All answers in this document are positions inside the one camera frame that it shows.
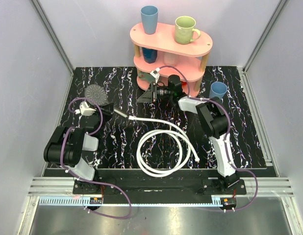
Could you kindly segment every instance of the cup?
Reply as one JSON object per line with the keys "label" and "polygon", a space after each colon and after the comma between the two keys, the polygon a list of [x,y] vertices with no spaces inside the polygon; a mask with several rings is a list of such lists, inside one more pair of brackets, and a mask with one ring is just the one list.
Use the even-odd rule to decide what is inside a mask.
{"label": "cup", "polygon": [[[175,41],[179,44],[189,44],[201,36],[201,32],[195,29],[196,21],[189,16],[180,16],[176,19]],[[193,39],[193,32],[199,35]]]}
{"label": "cup", "polygon": [[157,50],[142,47],[142,52],[143,52],[144,60],[147,63],[151,64],[151,63],[154,63],[156,61],[156,59],[157,59]]}
{"label": "cup", "polygon": [[179,60],[179,55],[165,52],[163,55],[163,63],[165,65],[176,66]]}
{"label": "cup", "polygon": [[212,97],[218,97],[219,99],[222,99],[227,90],[228,87],[225,83],[214,82],[210,86],[209,98],[211,99]]}
{"label": "cup", "polygon": [[157,28],[158,9],[155,6],[144,6],[141,9],[143,28],[146,34],[154,34]]}

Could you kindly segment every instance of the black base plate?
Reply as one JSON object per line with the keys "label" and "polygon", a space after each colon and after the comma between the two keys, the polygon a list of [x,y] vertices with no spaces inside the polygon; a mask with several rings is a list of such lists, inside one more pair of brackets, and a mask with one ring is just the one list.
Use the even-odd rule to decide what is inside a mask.
{"label": "black base plate", "polygon": [[[115,179],[107,179],[105,183],[116,184]],[[110,195],[115,193],[115,188],[105,186],[104,194]],[[90,184],[87,182],[75,180],[73,187],[73,194],[101,194],[100,185]]]}
{"label": "black base plate", "polygon": [[203,193],[204,195],[233,195],[236,189],[237,195],[246,195],[246,187],[242,179],[227,189],[218,188],[217,181],[218,179],[202,180],[202,188],[198,193]]}

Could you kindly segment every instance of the mug handle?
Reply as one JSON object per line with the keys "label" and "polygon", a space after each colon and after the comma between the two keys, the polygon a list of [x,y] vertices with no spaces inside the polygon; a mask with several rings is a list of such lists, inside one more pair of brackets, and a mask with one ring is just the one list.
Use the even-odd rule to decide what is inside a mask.
{"label": "mug handle", "polygon": [[201,32],[200,32],[198,29],[193,28],[193,29],[192,29],[192,31],[197,32],[197,34],[198,34],[199,36],[198,36],[196,39],[191,39],[191,42],[193,42],[193,41],[197,40],[197,39],[198,39],[198,38],[200,38],[200,36],[201,36]]}

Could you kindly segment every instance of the gray shower head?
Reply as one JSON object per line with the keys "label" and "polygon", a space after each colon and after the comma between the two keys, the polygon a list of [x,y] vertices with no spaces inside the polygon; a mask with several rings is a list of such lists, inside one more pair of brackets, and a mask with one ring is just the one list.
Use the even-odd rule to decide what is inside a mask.
{"label": "gray shower head", "polygon": [[99,106],[103,106],[109,103],[107,92],[103,87],[93,84],[89,85],[85,89],[85,97],[95,101]]}

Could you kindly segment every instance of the wooden post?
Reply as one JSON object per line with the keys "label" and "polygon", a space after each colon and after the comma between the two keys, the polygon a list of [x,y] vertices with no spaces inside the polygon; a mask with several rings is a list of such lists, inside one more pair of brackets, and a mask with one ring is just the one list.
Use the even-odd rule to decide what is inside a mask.
{"label": "wooden post", "polygon": [[140,57],[141,56],[140,47],[136,44],[134,44],[134,51],[135,51],[135,57]]}
{"label": "wooden post", "polygon": [[207,64],[207,61],[208,61],[208,57],[209,57],[209,53],[207,55],[204,55],[202,57],[201,64],[200,64],[200,72],[204,72],[205,71],[206,64]]}
{"label": "wooden post", "polygon": [[198,92],[198,91],[200,90],[201,83],[202,83],[202,78],[201,78],[200,80],[197,80],[197,81],[195,82],[194,90],[195,90],[196,92]]}

